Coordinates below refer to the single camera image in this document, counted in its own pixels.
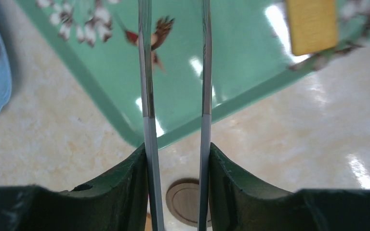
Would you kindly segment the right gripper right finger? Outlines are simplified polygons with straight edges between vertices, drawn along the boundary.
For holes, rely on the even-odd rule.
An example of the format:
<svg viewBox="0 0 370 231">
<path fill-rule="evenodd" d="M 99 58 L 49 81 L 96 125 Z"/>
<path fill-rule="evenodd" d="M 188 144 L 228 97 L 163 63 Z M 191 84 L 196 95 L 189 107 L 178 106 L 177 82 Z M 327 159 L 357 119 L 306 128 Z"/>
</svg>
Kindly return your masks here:
<svg viewBox="0 0 370 231">
<path fill-rule="evenodd" d="M 289 192 L 249 173 L 215 144 L 209 174 L 215 231 L 370 231 L 370 190 Z"/>
</svg>

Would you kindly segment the green floral serving tray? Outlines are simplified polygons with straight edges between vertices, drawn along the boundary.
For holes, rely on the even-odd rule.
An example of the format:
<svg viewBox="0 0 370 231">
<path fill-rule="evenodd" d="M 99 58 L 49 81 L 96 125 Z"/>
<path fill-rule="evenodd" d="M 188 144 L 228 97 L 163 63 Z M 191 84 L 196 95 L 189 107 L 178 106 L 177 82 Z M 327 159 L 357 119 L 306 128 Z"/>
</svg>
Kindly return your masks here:
<svg viewBox="0 0 370 231">
<path fill-rule="evenodd" d="M 20 0 L 103 115 L 132 146 L 144 140 L 135 0 Z M 202 3 L 152 1 L 150 29 L 171 31 L 153 72 L 159 148 L 200 129 Z M 370 0 L 336 1 L 336 47 L 295 56 L 282 0 L 212 0 L 212 120 L 217 122 L 363 47 Z"/>
</svg>

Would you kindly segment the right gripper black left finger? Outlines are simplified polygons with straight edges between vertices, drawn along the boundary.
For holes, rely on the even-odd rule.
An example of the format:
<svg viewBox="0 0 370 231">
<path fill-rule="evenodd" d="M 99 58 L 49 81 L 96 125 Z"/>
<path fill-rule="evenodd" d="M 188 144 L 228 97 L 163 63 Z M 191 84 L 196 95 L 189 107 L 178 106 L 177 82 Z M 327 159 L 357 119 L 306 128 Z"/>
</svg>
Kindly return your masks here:
<svg viewBox="0 0 370 231">
<path fill-rule="evenodd" d="M 0 186 L 0 231 L 142 231 L 148 203 L 145 147 L 70 191 Z"/>
</svg>

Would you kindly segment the dark brown saucer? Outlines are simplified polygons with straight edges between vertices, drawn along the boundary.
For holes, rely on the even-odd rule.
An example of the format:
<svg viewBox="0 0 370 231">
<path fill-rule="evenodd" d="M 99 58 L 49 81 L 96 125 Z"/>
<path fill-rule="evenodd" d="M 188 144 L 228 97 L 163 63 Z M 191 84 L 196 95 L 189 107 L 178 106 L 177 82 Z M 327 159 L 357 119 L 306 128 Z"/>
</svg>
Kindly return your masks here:
<svg viewBox="0 0 370 231">
<path fill-rule="evenodd" d="M 173 182 L 166 192 L 169 212 L 180 222 L 198 226 L 199 180 L 182 178 Z"/>
</svg>

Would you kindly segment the yellow rectangular biscuit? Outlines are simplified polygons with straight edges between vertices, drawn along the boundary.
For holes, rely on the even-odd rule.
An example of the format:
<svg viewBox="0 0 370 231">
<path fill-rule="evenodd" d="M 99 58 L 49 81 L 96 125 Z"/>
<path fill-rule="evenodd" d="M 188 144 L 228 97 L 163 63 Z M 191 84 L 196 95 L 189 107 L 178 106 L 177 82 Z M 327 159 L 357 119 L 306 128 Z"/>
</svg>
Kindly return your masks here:
<svg viewBox="0 0 370 231">
<path fill-rule="evenodd" d="M 315 53 L 338 44 L 336 1 L 287 0 L 285 5 L 292 54 Z"/>
</svg>

